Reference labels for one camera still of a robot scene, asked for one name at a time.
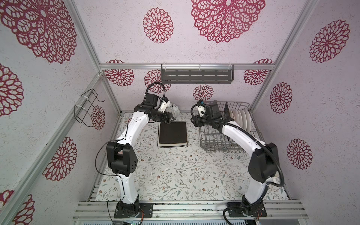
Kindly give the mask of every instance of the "small red flower pattern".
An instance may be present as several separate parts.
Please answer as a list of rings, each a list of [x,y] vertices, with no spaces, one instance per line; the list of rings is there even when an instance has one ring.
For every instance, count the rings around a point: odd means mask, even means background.
[[[153,70],[149,71],[144,77],[144,83],[145,83],[146,87],[148,87],[150,84],[152,84],[154,82],[161,83],[161,71],[158,69],[156,69],[156,70],[153,69]],[[165,86],[165,90],[167,91],[170,89],[171,84],[164,84],[164,86]],[[155,85],[151,86],[149,90],[154,93],[158,93],[158,94],[164,93],[164,90],[160,84],[155,84]]]
[[[62,64],[75,54],[76,31],[62,0],[0,0],[0,16],[37,57]]]
[[[261,59],[255,61],[255,63],[273,63],[273,61],[271,59]],[[250,85],[261,84],[268,72],[266,69],[248,69],[244,73],[244,81]]]
[[[194,26],[208,41],[239,38],[258,20],[265,0],[191,0]]]
[[[105,125],[105,112],[99,105],[95,106],[91,112],[91,122],[97,130],[101,130]]]
[[[13,225],[29,225],[35,212],[34,204],[35,201],[32,199],[32,194],[29,194],[27,201],[22,204],[20,211],[14,217]]]
[[[291,164],[298,169],[306,169],[312,163],[312,151],[304,140],[292,140],[288,145],[287,152]]]
[[[16,111],[24,99],[18,76],[0,63],[0,117]]]
[[[14,193],[14,190],[6,190],[2,193],[0,193],[0,210],[5,205],[5,203],[8,201],[10,196]]]
[[[106,63],[124,63],[121,60],[112,59]],[[134,72],[132,69],[110,69],[104,70],[109,81],[118,86],[128,86],[134,81]]]
[[[174,30],[168,12],[159,8],[152,8],[143,19],[146,36],[155,43],[164,43],[169,40]]]
[[[196,100],[209,100],[214,94],[214,90],[210,85],[202,84],[197,86],[193,91],[193,97]]]
[[[273,88],[270,94],[270,106],[276,113],[285,112],[292,100],[292,90],[290,85],[280,82]]]
[[[337,20],[321,28],[310,46],[310,57],[315,62],[326,62],[340,53],[349,39],[349,24]]]
[[[42,174],[47,180],[60,181],[74,168],[76,157],[76,145],[70,137],[66,137]]]

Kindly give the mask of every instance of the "dish rack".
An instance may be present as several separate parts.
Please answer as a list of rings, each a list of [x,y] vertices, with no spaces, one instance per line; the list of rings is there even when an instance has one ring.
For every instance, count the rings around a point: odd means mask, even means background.
[[[218,101],[207,101],[205,104],[216,102],[219,106],[221,114],[224,114],[224,108],[226,102],[218,102]],[[250,110],[250,104],[247,102],[227,102],[229,110]],[[260,133],[255,120],[250,112],[251,116],[251,131],[250,134],[257,139],[264,141],[262,134]],[[211,126],[202,126],[199,127],[199,135],[200,135],[200,147],[206,151],[244,151],[242,147],[240,147],[236,142],[234,142],[231,138],[228,137]]]

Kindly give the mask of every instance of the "white floral surface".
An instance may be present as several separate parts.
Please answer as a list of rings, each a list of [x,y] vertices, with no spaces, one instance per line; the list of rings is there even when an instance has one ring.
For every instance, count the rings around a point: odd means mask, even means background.
[[[124,113],[119,134],[132,113]],[[188,146],[158,148],[158,123],[147,124],[134,151],[138,166],[134,172],[140,200],[191,201],[241,200],[249,185],[247,166],[250,157],[240,152],[206,152],[200,148],[199,130],[190,122],[189,113],[176,120],[186,121]],[[112,174],[106,166],[105,174]],[[120,200],[121,191],[115,176],[103,176],[96,201]],[[288,199],[283,188],[270,186],[266,199]]]

